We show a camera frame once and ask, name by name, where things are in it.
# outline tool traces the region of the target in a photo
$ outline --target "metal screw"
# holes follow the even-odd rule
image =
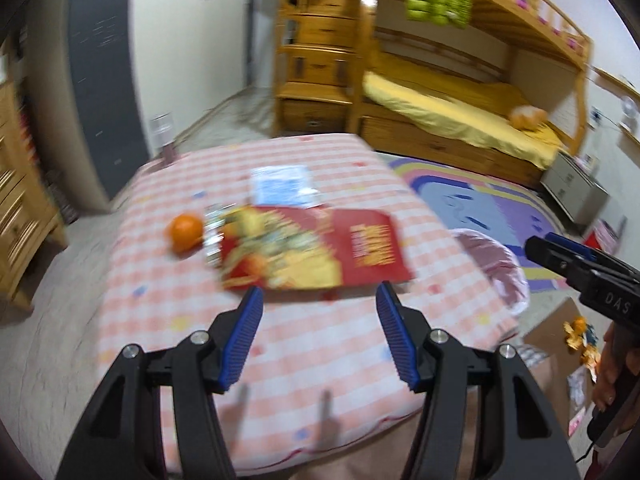
[[[434,343],[438,343],[439,345],[444,344],[449,340],[449,334],[439,328],[432,330],[429,337]]]
[[[206,330],[196,330],[189,339],[194,345],[204,345],[209,340],[209,333]]]
[[[516,349],[509,344],[502,345],[500,346],[500,355],[505,359],[513,359],[516,357]]]
[[[122,356],[125,359],[133,359],[140,353],[140,347],[138,345],[127,345],[122,349]]]

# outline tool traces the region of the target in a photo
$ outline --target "wooden bunk bed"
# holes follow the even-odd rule
[[[416,156],[529,187],[539,182],[543,170],[528,160],[428,133],[411,119],[367,98],[363,78],[378,36],[387,42],[409,44],[454,59],[482,73],[483,81],[509,82],[518,50],[571,66],[576,73],[577,126],[574,132],[563,132],[551,123],[548,126],[569,153],[580,149],[586,132],[585,88],[591,42],[550,1],[473,0],[470,25],[508,46],[507,59],[501,66],[421,36],[376,27],[378,0],[320,2],[326,5],[319,6],[317,0],[298,0],[295,6],[291,0],[280,2],[276,24],[275,134],[281,128],[344,130],[360,134],[379,151]],[[319,26],[311,34],[304,23],[309,18],[321,19],[316,20]],[[298,33],[295,40],[287,41],[286,23],[291,20],[296,22]],[[468,71],[414,58],[411,61],[438,72],[471,77]]]

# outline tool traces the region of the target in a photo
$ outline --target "gray floor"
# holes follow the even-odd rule
[[[267,138],[270,123],[268,92],[245,92],[194,128],[179,149],[188,152]],[[44,246],[38,254],[38,268],[27,278],[37,285],[34,313],[26,319],[11,308],[2,313],[0,418],[45,480],[54,477],[95,386],[95,316],[121,219],[119,210],[84,217],[69,226],[69,247],[56,253],[55,247]],[[534,294],[521,319],[521,332],[536,326],[565,296],[562,291]],[[584,310],[601,335],[606,320]],[[588,447],[585,427],[583,423],[571,439],[577,456]]]

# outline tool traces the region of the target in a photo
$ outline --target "tablecloth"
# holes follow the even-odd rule
[[[330,206],[391,213],[416,277],[399,297],[433,327],[463,344],[491,348],[516,328],[497,293],[424,202],[351,134],[281,137],[189,153],[158,170],[143,166],[111,255],[99,310],[101,378],[131,342],[145,351],[174,346],[238,306],[220,287],[204,252],[178,258],[164,231],[183,212],[246,203],[252,168],[305,164]],[[269,295],[236,383],[214,396],[239,474],[306,462],[389,428],[423,398],[398,379],[376,315],[373,288]],[[162,390],[162,434],[169,470],[180,469],[172,400]]]

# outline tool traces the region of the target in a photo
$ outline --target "bunk bed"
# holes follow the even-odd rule
[[[323,1],[333,6],[322,10],[310,0],[299,0],[292,7],[291,0],[281,0],[276,24],[276,134],[281,128],[320,132],[342,127],[382,152],[424,158],[529,187],[537,185],[558,149],[571,154],[580,149],[586,132],[591,41],[549,0],[473,0],[470,26],[508,46],[500,64],[428,38],[377,27],[378,0]],[[285,22],[296,13],[302,20],[332,15],[333,21],[322,22],[311,37],[302,23],[298,30],[303,34],[291,40]],[[338,17],[340,27],[335,26]],[[331,46],[332,52],[328,37],[337,43]],[[389,43],[456,63],[391,55],[380,48]],[[305,49],[316,56],[315,62],[301,54]],[[318,50],[324,57],[318,57]],[[508,108],[526,104],[522,93],[509,85],[519,50],[574,70],[574,131],[564,132],[550,121],[533,133],[507,124]],[[460,66],[472,70],[456,68]],[[487,104],[479,97],[484,95],[495,99]]]

